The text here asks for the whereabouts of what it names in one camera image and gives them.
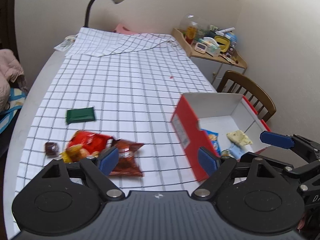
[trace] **gray ribbed panel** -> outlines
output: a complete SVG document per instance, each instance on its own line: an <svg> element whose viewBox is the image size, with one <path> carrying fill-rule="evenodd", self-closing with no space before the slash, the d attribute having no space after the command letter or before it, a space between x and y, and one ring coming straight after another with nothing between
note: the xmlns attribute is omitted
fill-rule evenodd
<svg viewBox="0 0 320 240"><path fill-rule="evenodd" d="M186 191L132 191L129 198L105 206L92 224L68 236L21 233L17 240L301 240L295 232L254 236L224 222L209 202L193 200Z"/></svg>

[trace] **black lamp neck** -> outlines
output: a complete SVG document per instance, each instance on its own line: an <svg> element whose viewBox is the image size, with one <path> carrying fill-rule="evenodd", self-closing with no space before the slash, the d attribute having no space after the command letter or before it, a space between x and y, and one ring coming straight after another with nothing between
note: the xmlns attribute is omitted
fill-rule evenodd
<svg viewBox="0 0 320 240"><path fill-rule="evenodd" d="M85 13L85 20L84 20L84 27L88 27L89 24L89 16L90 16L90 10L91 10L91 6L93 4L95 0L90 0L88 7L87 7L87 11Z"/></svg>

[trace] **checkered tablecloth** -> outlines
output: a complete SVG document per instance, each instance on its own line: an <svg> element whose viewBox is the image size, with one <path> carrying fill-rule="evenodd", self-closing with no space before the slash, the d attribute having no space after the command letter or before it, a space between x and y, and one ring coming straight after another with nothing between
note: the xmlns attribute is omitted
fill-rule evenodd
<svg viewBox="0 0 320 240"><path fill-rule="evenodd" d="M80 129L145 145L136 162L144 177L111 177L129 190L188 190L198 183L172 129L180 94L213 92L212 86L170 35L122 35L82 28L52 80L30 127L16 194L52 159L44 143L62 151ZM95 122L65 122L71 108L93 106Z"/></svg>

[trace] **pink jacket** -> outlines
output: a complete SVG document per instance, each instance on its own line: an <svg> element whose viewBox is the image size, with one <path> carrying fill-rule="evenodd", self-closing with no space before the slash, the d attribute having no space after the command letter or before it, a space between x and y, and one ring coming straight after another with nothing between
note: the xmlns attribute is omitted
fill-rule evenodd
<svg viewBox="0 0 320 240"><path fill-rule="evenodd" d="M19 61L11 50L0 49L0 112L3 110L10 96L10 85L8 81L13 83L16 80L19 88L27 92L24 71Z"/></svg>

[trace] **blue gripper pad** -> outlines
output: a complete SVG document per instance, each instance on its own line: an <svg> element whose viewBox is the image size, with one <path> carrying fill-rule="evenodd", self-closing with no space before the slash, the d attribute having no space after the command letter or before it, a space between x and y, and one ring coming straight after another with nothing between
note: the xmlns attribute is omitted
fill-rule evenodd
<svg viewBox="0 0 320 240"><path fill-rule="evenodd" d="M292 141L290 136L277 134L273 132L263 131L260 134L260 140L263 143L267 143L283 149L290 149L294 147L294 141Z"/></svg>
<svg viewBox="0 0 320 240"><path fill-rule="evenodd" d="M116 147L111 147L108 150L103 150L97 158L98 169L106 176L115 168L119 161L119 150Z"/></svg>
<svg viewBox="0 0 320 240"><path fill-rule="evenodd" d="M198 162L209 176L220 166L219 158L204 147L200 147L198 150Z"/></svg>

